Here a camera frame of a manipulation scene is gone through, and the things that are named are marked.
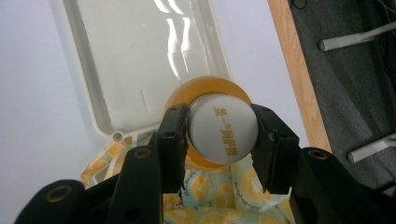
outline yellow patterned cloth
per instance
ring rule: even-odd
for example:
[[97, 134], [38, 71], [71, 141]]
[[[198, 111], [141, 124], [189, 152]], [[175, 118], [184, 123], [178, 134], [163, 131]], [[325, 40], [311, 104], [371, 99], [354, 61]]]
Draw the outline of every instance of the yellow patterned cloth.
[[[118, 174], [129, 148], [146, 145], [151, 135], [109, 144], [81, 175], [86, 188]], [[185, 169], [181, 199], [163, 195], [163, 223], [295, 223], [288, 196], [262, 192], [250, 155], [214, 171]]]

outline wooden edge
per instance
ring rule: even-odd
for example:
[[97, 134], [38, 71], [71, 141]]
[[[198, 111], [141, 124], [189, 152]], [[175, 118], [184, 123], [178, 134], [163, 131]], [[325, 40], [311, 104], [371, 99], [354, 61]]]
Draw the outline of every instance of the wooden edge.
[[332, 152], [287, 0], [268, 0], [311, 147]]

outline gray carpet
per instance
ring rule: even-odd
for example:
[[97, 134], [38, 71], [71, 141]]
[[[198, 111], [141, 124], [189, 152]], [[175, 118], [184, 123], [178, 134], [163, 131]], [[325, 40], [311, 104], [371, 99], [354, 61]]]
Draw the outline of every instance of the gray carpet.
[[305, 9], [291, 10], [332, 152], [372, 189], [396, 179], [396, 150], [383, 150], [355, 164], [347, 161], [347, 153], [396, 131], [396, 94], [385, 72], [379, 38], [327, 52], [317, 44], [382, 25], [375, 2], [308, 0]]

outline plastic container lid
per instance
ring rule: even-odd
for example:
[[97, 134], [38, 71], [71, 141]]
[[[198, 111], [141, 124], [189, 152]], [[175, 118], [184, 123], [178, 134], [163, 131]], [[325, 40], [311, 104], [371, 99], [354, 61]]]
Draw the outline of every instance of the plastic container lid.
[[245, 158], [256, 144], [258, 130], [253, 110], [237, 97], [208, 94], [191, 105], [190, 141], [198, 154], [214, 163]]

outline white plastic container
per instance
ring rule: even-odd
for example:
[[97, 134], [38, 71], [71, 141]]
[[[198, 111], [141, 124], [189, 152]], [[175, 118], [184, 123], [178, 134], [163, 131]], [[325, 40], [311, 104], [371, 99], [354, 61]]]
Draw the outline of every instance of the white plastic container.
[[210, 0], [64, 0], [96, 130], [114, 141], [158, 128], [200, 76], [230, 78]]

